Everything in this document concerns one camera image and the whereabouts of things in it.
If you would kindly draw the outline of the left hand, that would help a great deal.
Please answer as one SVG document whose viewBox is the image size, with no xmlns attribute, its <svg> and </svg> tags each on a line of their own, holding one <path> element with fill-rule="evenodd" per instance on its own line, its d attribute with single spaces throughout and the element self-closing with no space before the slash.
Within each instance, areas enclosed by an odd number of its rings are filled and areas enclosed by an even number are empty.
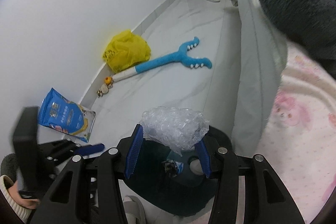
<svg viewBox="0 0 336 224">
<path fill-rule="evenodd" d="M 21 207 L 25 207 L 26 209 L 34 210 L 36 209 L 39 204 L 41 203 L 38 199 L 25 199 L 22 198 L 19 194 L 18 190 L 18 182 L 16 181 L 13 186 L 8 188 L 8 193 L 11 196 L 11 198 Z"/>
</svg>

